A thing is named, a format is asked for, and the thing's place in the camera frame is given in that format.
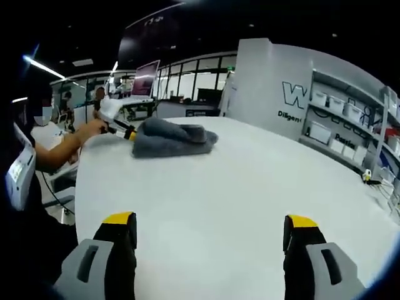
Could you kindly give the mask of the person's left hand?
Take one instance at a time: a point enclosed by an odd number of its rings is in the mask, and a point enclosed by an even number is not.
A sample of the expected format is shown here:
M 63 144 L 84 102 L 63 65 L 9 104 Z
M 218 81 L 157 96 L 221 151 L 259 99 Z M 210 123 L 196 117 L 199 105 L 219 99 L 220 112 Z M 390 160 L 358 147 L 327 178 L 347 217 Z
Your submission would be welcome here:
M 95 135 L 108 130 L 108 125 L 101 119 L 93 119 L 87 124 L 83 124 L 79 129 L 81 139 L 87 140 Z

